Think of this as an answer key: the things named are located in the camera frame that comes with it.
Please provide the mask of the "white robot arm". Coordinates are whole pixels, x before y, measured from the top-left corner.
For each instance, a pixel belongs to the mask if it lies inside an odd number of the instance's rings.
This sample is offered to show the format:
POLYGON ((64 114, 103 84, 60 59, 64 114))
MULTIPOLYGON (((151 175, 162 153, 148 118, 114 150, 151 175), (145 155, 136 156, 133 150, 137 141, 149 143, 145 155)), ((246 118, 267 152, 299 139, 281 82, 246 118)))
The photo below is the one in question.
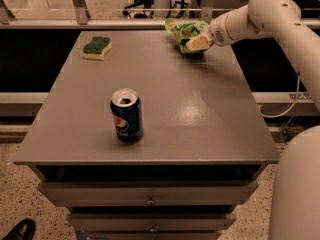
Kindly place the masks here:
MULTIPOLYGON (((288 60, 289 73, 273 71, 273 91, 298 80, 320 106, 320 37, 301 20, 294 0, 249 0, 224 13, 186 43, 189 51, 271 38, 288 60)), ((320 126, 295 136, 282 151, 273 185, 268 240, 320 240, 320 126)))

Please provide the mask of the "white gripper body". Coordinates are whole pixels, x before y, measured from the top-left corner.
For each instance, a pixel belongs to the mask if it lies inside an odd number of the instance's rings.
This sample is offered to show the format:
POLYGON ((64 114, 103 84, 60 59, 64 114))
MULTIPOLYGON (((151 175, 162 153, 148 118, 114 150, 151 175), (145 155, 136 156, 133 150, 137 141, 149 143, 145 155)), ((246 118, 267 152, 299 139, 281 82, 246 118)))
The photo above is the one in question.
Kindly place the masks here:
POLYGON ((208 33, 213 44, 222 47, 235 43, 235 39, 231 36, 231 23, 234 16, 233 12, 228 12, 211 21, 208 33))

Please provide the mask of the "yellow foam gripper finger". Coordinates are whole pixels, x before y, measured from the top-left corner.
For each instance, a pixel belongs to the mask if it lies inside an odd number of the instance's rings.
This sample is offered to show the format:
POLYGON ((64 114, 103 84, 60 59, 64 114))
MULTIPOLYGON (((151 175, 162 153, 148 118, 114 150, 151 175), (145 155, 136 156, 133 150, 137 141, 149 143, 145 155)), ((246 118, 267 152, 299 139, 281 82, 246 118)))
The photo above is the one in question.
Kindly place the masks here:
POLYGON ((190 52, 207 50, 213 45, 212 40, 207 34, 200 34, 186 43, 186 48, 190 52))

